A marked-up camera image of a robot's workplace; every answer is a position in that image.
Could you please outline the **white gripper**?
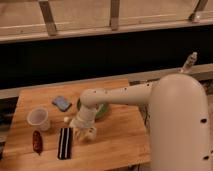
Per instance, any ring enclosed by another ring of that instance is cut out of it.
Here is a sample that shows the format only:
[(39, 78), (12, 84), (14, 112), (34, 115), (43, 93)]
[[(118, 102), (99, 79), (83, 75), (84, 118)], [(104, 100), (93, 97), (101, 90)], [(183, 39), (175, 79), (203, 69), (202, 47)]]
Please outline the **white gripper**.
[(69, 126), (74, 129), (74, 138), (77, 141), (93, 141), (97, 135), (95, 124), (95, 109), (82, 106), (71, 119)]

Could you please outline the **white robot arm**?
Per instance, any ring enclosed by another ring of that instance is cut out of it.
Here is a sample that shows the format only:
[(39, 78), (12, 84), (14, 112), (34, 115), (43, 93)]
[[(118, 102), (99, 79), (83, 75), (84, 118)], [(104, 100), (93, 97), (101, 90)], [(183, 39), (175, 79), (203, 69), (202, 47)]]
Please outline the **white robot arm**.
[(151, 85), (86, 89), (70, 125), (79, 131), (95, 124), (100, 104), (147, 104), (152, 171), (213, 171), (208, 98), (202, 84), (187, 74), (166, 75)]

